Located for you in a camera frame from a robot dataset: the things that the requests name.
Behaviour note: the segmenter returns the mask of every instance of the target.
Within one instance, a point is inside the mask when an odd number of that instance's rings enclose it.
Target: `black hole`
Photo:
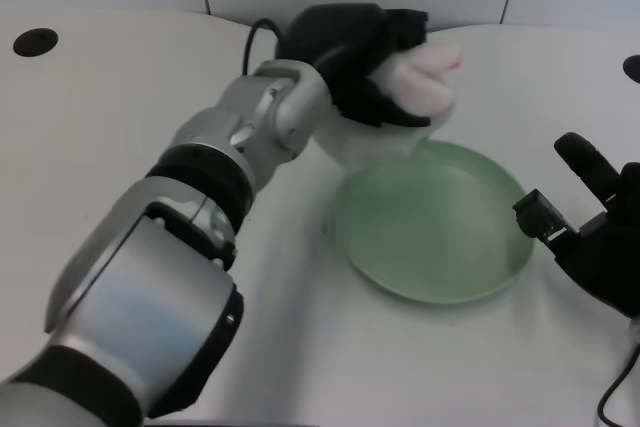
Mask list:
[[[622,64],[622,68],[631,80],[640,84],[640,55],[629,57],[624,61],[624,64]]]
[[[13,43],[13,51],[22,57],[46,54],[58,43],[58,34],[51,29],[33,29],[20,35]]]

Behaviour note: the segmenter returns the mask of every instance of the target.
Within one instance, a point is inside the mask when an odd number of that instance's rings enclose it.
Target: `black cable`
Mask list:
[[[251,55],[251,45],[253,44],[253,38],[255,37],[258,29],[263,26],[269,27],[269,29],[271,29],[271,31],[278,39],[278,43],[282,45],[282,32],[280,32],[280,29],[278,28],[276,23],[273,20],[267,18],[257,20],[251,26],[251,30],[249,31],[249,35],[247,36],[247,43],[244,46],[244,57],[242,59],[242,75],[249,74],[249,57]]]
[[[604,395],[600,399],[600,402],[598,402],[598,418],[609,427],[623,427],[622,425],[616,424],[612,420],[609,420],[607,416],[604,415],[604,406],[607,404],[607,402],[609,401],[609,398],[615,392],[615,390],[618,387],[620,387],[620,384],[622,382],[624,382],[624,379],[627,378],[627,375],[629,375],[629,372],[631,372],[631,370],[633,369],[633,366],[636,365],[636,361],[638,360],[638,357],[640,357],[640,345],[637,345],[633,349],[633,352],[631,353],[631,356],[627,361],[627,365],[624,366],[624,369],[622,370],[622,372],[620,372],[620,375],[618,376],[618,378],[613,382],[613,384],[611,384],[611,387],[607,389],[607,391],[604,393]]]

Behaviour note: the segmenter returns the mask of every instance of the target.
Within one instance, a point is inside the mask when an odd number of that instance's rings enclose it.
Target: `green plate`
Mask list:
[[[512,210],[524,195],[487,157],[425,140],[407,159],[348,177],[335,228],[350,262],[385,289],[466,302],[506,288],[526,266],[533,240]]]

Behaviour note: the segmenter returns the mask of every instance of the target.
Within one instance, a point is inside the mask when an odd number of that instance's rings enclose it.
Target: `silver robotic arm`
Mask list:
[[[0,385],[0,424],[135,427],[195,402],[242,318],[235,235],[330,107],[313,67],[275,60],[184,124],[61,274],[49,342]]]

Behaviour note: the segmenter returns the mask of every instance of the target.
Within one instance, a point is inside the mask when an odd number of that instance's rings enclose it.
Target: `white tabletop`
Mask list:
[[[44,344],[48,292],[75,248],[173,131],[239,72],[247,28],[197,14],[0,8],[0,376]],[[17,57],[15,37],[60,35]],[[438,32],[459,42],[459,107],[436,134],[540,190],[575,225],[599,211],[553,151],[576,131],[616,167],[638,160],[640,85],[622,62],[639,37],[526,27]],[[273,40],[256,41],[266,58]],[[321,426],[594,425],[630,349],[627,322],[538,246],[496,297],[456,308],[405,302],[356,274],[325,220],[343,170],[311,144],[262,192],[232,269],[246,311],[181,419]],[[608,412],[640,425],[640,375]]]

